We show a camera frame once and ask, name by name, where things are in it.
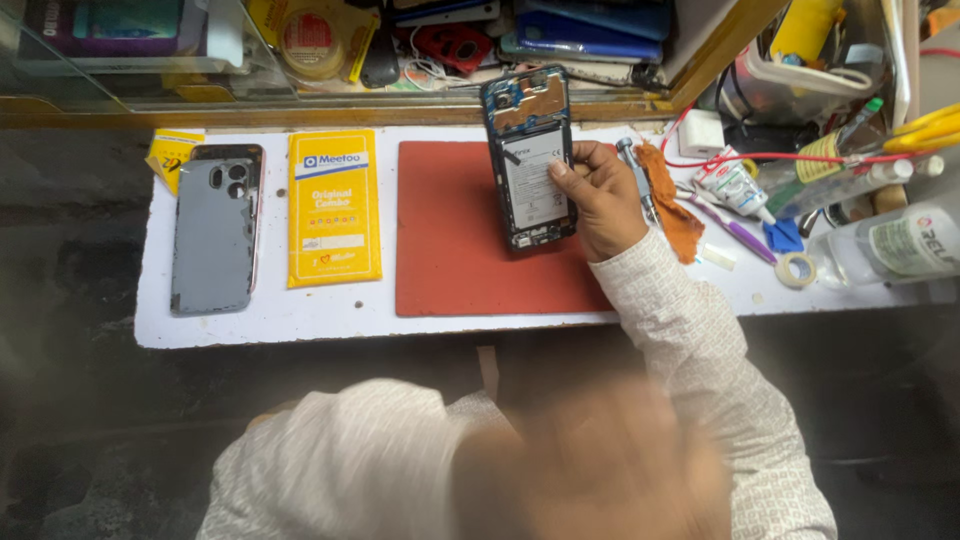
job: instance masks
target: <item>white tube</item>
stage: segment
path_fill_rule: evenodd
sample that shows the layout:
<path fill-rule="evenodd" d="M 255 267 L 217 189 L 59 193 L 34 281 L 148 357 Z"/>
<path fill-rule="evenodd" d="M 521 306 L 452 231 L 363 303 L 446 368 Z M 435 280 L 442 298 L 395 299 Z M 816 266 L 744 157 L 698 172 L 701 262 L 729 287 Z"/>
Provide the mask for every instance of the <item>white tube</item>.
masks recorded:
<path fill-rule="evenodd" d="M 728 145 L 716 157 L 726 158 L 738 155 Z M 754 177 L 747 172 L 741 160 L 704 166 L 694 175 L 693 182 L 712 193 L 740 215 L 755 215 L 770 225 L 777 223 L 764 206 L 767 204 L 767 194 L 756 185 Z"/>

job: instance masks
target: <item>toothbrush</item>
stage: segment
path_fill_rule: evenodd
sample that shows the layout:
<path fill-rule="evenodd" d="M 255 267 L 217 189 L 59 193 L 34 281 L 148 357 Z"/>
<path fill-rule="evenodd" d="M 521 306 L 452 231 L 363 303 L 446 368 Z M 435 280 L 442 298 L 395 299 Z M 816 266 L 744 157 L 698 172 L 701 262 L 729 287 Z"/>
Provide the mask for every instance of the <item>toothbrush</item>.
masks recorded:
<path fill-rule="evenodd" d="M 720 210 L 710 201 L 705 200 L 703 197 L 698 197 L 693 191 L 680 191 L 679 189 L 677 190 L 677 198 L 693 203 L 697 206 L 697 208 L 706 212 L 707 215 L 713 219 L 713 221 L 719 223 L 720 226 L 726 229 L 728 233 L 732 234 L 733 237 L 739 240 L 741 244 L 750 248 L 750 251 L 756 253 L 760 256 L 760 258 L 766 260 L 770 264 L 777 264 L 777 256 L 768 250 L 767 247 L 763 245 L 763 242 L 756 239 L 756 236 L 750 234 L 750 232 L 741 227 L 739 223 L 736 223 L 729 217 L 724 216 L 723 213 L 721 213 Z"/>

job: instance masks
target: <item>red phone case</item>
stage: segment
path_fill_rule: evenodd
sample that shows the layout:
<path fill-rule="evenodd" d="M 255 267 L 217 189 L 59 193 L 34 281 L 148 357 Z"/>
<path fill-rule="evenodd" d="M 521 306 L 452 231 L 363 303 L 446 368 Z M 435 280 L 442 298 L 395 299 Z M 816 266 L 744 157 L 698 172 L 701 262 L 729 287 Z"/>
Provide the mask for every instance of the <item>red phone case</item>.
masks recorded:
<path fill-rule="evenodd" d="M 412 33 L 411 28 L 394 30 L 394 35 L 408 44 Z M 421 54 L 466 75 L 476 71 L 480 62 L 493 49 L 493 42 L 489 37 L 462 23 L 421 26 L 414 36 L 414 45 Z"/>

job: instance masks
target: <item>screwdriver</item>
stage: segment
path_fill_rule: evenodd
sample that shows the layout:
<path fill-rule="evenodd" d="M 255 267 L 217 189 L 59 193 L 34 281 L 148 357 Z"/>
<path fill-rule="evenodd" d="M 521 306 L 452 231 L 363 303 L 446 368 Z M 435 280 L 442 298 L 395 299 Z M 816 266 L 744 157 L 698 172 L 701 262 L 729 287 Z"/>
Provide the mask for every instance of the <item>screwdriver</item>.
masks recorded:
<path fill-rule="evenodd" d="M 660 227 L 660 216 L 654 207 L 654 198 L 650 194 L 650 184 L 647 181 L 647 175 L 643 173 L 643 168 L 636 162 L 634 157 L 634 141 L 625 136 L 616 142 L 616 149 L 623 155 L 623 160 L 630 165 L 636 176 L 636 187 L 640 190 L 640 203 L 643 204 L 643 210 L 647 213 L 647 221 L 654 227 Z"/>

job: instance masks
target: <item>white charger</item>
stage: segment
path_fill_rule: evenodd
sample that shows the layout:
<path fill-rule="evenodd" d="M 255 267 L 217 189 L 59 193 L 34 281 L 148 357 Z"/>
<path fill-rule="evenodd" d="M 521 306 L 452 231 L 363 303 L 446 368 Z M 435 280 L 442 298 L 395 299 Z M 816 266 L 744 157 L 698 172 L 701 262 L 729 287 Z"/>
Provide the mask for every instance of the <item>white charger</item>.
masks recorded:
<path fill-rule="evenodd" d="M 707 160 L 723 152 L 727 146 L 720 114 L 712 110 L 691 109 L 677 131 L 680 155 L 684 158 Z"/>

